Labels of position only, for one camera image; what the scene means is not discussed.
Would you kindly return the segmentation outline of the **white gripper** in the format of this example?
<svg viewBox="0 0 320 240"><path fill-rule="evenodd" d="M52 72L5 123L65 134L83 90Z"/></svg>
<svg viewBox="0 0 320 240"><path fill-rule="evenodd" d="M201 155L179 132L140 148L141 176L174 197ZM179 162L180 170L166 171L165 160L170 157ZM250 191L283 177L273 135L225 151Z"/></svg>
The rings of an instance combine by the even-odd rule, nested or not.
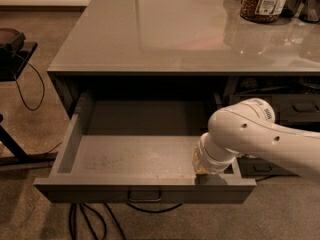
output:
<svg viewBox="0 0 320 240"><path fill-rule="evenodd" d="M203 134L194 149L192 165L196 174L222 173L238 156L238 152L219 147L209 133Z"/></svg>

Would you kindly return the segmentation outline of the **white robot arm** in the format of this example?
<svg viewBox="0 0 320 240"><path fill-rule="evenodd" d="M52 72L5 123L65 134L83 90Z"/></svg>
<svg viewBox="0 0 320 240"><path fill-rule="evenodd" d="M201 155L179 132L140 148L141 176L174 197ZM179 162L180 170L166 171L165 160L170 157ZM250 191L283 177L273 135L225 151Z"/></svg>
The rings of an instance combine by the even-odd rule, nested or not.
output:
<svg viewBox="0 0 320 240"><path fill-rule="evenodd" d="M270 104L251 98L215 111L193 154L198 174L217 174L240 154L320 183L320 133L280 126Z"/></svg>

